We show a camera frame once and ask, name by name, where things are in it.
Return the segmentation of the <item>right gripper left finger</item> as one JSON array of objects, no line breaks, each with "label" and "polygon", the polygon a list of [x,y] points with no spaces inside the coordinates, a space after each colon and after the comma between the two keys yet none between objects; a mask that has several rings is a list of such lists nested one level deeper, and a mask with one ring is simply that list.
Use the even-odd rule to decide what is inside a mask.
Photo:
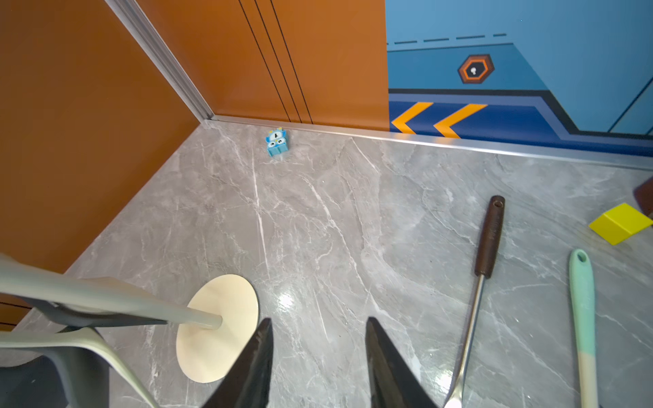
[{"label": "right gripper left finger", "polygon": [[272,320],[265,318],[203,407],[267,407],[273,354]]}]

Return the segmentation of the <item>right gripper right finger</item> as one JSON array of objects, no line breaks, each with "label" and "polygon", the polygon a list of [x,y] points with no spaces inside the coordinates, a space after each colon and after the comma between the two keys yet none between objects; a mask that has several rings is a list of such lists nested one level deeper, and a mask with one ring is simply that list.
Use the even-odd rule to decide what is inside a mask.
[{"label": "right gripper right finger", "polygon": [[365,340],[372,407],[437,408],[374,317],[367,319]]}]

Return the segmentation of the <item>mint handle grey spatula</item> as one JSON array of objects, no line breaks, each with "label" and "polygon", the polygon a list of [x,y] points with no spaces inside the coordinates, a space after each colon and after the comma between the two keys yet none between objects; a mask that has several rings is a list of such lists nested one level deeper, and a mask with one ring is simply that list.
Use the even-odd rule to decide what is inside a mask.
[{"label": "mint handle grey spatula", "polygon": [[123,326],[159,326],[168,324],[167,321],[130,314],[116,313],[88,313],[80,312],[63,304],[53,304],[40,299],[20,297],[21,300],[38,309],[43,315],[54,323],[71,327],[123,327]]}]

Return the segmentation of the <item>black handle metal utensil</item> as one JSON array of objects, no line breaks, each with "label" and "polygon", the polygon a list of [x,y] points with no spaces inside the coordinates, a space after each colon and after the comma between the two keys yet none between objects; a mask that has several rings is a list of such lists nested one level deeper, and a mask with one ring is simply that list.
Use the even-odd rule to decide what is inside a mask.
[{"label": "black handle metal utensil", "polygon": [[476,276],[474,297],[472,298],[472,304],[469,311],[469,319],[464,336],[462,353],[457,366],[457,371],[452,376],[452,387],[447,396],[447,400],[445,401],[445,407],[463,406],[464,385],[469,365],[469,357],[474,341],[474,332],[481,308],[484,285],[486,281],[491,278],[498,256],[498,249],[503,232],[505,206],[505,198],[500,195],[495,195],[490,199],[486,210],[486,216],[481,228],[481,237],[474,263],[474,274]]}]

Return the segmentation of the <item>white utensil rack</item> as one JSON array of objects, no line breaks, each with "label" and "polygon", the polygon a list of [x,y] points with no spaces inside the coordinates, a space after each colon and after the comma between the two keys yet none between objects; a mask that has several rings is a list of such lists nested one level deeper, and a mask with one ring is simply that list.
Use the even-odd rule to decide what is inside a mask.
[{"label": "white utensil rack", "polygon": [[2,256],[1,291],[80,312],[126,314],[176,324],[178,364],[188,379],[199,384],[226,376],[253,335],[259,317],[253,285],[240,275],[212,279],[183,306],[116,278],[72,278]]}]

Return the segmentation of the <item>mint handle white spatula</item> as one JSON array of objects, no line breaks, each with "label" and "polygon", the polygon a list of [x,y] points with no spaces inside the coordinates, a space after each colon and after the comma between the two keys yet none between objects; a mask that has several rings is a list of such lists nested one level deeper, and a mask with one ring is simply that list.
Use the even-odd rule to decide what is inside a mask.
[{"label": "mint handle white spatula", "polygon": [[575,249],[571,252],[569,278],[581,407],[599,407],[595,335],[595,275],[590,258],[584,250]]}]

